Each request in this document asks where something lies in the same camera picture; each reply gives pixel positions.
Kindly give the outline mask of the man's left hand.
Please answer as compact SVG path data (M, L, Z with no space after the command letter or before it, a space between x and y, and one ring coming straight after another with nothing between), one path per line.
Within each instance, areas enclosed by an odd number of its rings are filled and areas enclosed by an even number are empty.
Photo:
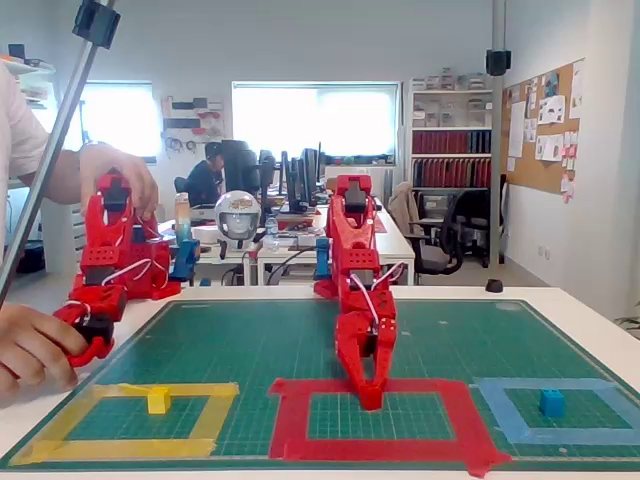
M115 169L128 181L135 213L149 220L158 206L158 186L144 160L122 152L108 144L84 146L79 152L81 205L86 212L88 202L97 192L98 180Z

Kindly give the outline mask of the man's right hand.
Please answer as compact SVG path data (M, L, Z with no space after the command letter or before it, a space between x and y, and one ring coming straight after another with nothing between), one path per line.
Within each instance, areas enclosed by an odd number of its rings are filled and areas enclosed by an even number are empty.
M62 320L24 305L1 307L1 395L16 393L23 384L37 386L46 379L62 388L77 384L68 357L88 344Z

